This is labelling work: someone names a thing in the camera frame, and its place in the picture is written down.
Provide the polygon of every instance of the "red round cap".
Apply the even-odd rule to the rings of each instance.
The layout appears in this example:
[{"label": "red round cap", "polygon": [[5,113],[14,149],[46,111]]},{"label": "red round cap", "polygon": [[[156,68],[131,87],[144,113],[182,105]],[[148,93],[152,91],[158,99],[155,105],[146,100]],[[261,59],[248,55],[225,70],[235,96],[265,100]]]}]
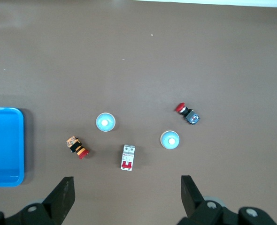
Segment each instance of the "red round cap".
[{"label": "red round cap", "polygon": [[183,103],[180,103],[177,107],[176,107],[176,111],[177,112],[180,112],[183,108],[185,107],[185,103],[183,102]]},{"label": "red round cap", "polygon": [[89,150],[84,150],[80,155],[79,155],[79,159],[82,159],[84,156],[86,156],[89,153]]}]

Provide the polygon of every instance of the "silver screw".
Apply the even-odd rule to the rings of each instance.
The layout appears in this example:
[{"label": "silver screw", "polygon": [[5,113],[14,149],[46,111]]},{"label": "silver screw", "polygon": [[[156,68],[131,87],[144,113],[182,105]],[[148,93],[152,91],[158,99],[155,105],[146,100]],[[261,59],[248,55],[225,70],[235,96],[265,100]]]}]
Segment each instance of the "silver screw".
[{"label": "silver screw", "polygon": [[216,208],[217,208],[216,204],[213,203],[213,202],[208,202],[208,203],[207,203],[207,206],[208,206],[210,209],[216,209]]},{"label": "silver screw", "polygon": [[257,212],[253,209],[246,209],[246,213],[251,217],[257,217]]},{"label": "silver screw", "polygon": [[33,212],[37,209],[36,206],[31,206],[30,208],[28,208],[28,212]]}]

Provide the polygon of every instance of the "gray table surface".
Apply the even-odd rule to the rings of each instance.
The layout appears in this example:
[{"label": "gray table surface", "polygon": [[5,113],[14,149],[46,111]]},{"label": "gray table surface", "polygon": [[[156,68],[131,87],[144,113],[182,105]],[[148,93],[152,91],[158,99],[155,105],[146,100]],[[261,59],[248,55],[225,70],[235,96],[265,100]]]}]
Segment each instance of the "gray table surface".
[{"label": "gray table surface", "polygon": [[[196,126],[173,111],[183,101]],[[0,188],[7,216],[74,176],[64,225],[173,225],[189,174],[230,210],[277,222],[277,8],[0,0],[0,106],[25,116],[24,182]],[[113,131],[96,128],[102,112]],[[177,149],[161,146],[166,130]],[[67,148],[72,135],[87,158]],[[124,144],[136,146],[132,172]]]}]

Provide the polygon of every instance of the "blue tray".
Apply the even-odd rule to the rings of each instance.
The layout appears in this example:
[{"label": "blue tray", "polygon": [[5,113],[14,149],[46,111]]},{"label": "blue tray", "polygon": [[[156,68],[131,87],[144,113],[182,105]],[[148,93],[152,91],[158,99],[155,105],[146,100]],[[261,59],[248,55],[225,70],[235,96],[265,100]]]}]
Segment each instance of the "blue tray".
[{"label": "blue tray", "polygon": [[15,187],[24,179],[23,114],[0,108],[0,187]]}]

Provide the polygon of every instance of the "blue round cap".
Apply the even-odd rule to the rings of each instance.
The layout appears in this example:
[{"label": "blue round cap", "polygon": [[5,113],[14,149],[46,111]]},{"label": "blue round cap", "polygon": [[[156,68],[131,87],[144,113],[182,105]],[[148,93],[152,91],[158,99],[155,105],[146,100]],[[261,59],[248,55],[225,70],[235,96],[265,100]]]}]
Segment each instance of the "blue round cap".
[{"label": "blue round cap", "polygon": [[168,130],[161,135],[161,143],[166,149],[174,149],[179,145],[179,135],[172,130]]},{"label": "blue round cap", "polygon": [[110,113],[101,113],[96,119],[96,125],[100,131],[111,131],[115,127],[115,118]]}]

